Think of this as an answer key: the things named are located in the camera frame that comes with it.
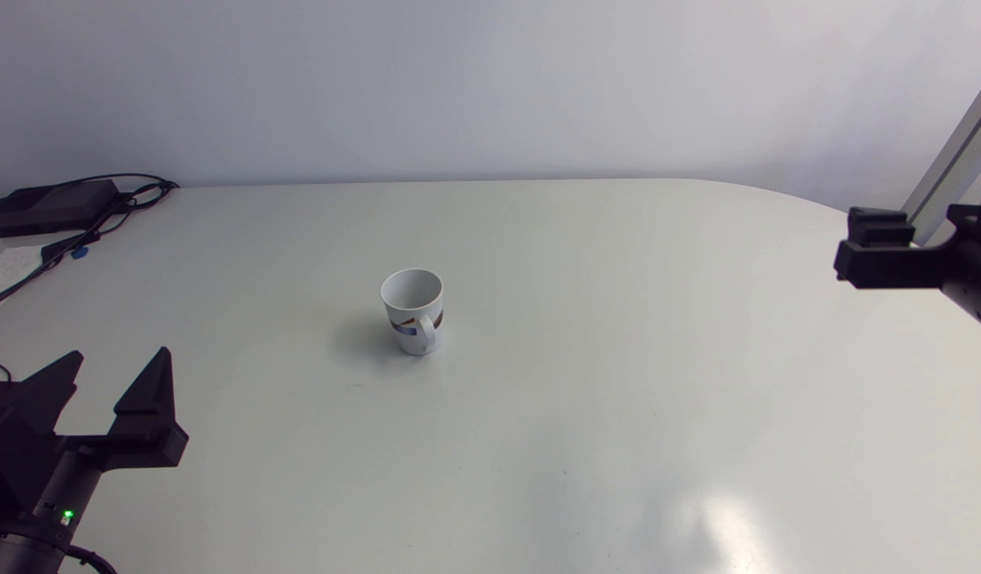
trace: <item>blue and brown design on mug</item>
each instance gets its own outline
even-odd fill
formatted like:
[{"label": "blue and brown design on mug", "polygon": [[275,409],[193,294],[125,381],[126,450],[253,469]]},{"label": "blue and brown design on mug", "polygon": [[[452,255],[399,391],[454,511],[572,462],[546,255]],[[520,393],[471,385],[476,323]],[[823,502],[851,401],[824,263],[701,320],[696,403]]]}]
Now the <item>blue and brown design on mug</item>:
[{"label": "blue and brown design on mug", "polygon": [[[444,312],[442,310],[442,312],[440,312],[440,315],[437,316],[437,319],[433,320],[433,328],[436,329],[440,327],[440,322],[443,319],[444,319]],[[418,333],[416,331],[416,328],[410,327],[410,324],[416,324],[416,317],[411,317],[411,319],[405,320],[402,323],[395,323],[392,321],[391,327],[394,327],[395,331],[398,331],[398,333],[401,333],[403,335],[417,335]]]}]

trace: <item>mug rim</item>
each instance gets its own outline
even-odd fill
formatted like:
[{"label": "mug rim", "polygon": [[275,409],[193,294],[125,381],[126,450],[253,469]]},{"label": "mug rim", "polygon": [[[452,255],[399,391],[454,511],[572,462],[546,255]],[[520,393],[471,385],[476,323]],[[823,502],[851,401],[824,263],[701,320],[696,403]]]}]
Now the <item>mug rim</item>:
[{"label": "mug rim", "polygon": [[[387,282],[394,279],[398,275],[402,275],[402,273],[417,272],[417,271],[423,273],[429,273],[434,277],[434,279],[437,280],[437,287],[438,287],[437,296],[435,298],[430,299],[430,302],[428,302],[428,304],[416,306],[416,308],[402,308],[402,306],[392,305],[390,302],[388,302],[387,297],[384,297],[384,287],[387,286]],[[420,266],[414,266],[414,268],[409,268],[409,269],[399,269],[398,271],[387,276],[387,279],[385,279],[384,282],[380,284],[381,301],[384,301],[384,305],[389,306],[389,308],[397,309],[397,310],[419,310],[419,309],[428,308],[428,306],[435,304],[435,302],[437,302],[437,299],[440,299],[441,295],[443,294],[444,294],[444,280],[441,279],[441,277],[437,275],[435,272],[432,272],[429,269],[420,268]]]}]

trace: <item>white wall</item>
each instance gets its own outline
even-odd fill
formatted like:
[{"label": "white wall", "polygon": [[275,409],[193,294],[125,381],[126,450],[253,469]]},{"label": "white wall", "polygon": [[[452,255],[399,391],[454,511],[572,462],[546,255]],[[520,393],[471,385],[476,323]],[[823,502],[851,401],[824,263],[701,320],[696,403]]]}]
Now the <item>white wall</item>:
[{"label": "white wall", "polygon": [[0,0],[0,195],[726,179],[900,206],[981,87],[981,0]]}]

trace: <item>black box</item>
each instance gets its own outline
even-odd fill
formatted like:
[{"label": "black box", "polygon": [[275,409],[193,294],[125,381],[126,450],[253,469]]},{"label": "black box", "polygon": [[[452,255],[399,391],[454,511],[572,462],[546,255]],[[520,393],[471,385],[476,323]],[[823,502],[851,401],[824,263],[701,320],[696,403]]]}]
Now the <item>black box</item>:
[{"label": "black box", "polygon": [[17,189],[0,202],[0,237],[89,229],[119,195],[110,179]]}]

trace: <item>table surface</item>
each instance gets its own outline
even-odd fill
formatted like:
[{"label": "table surface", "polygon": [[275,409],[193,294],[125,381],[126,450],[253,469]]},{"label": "table surface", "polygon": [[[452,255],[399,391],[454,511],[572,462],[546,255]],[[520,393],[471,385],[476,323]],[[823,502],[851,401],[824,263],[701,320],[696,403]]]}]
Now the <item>table surface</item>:
[{"label": "table surface", "polygon": [[0,359],[80,349],[93,434],[172,349],[181,465],[75,539],[122,574],[981,572],[981,327],[837,283],[844,235],[687,179],[184,189],[6,302]]}]

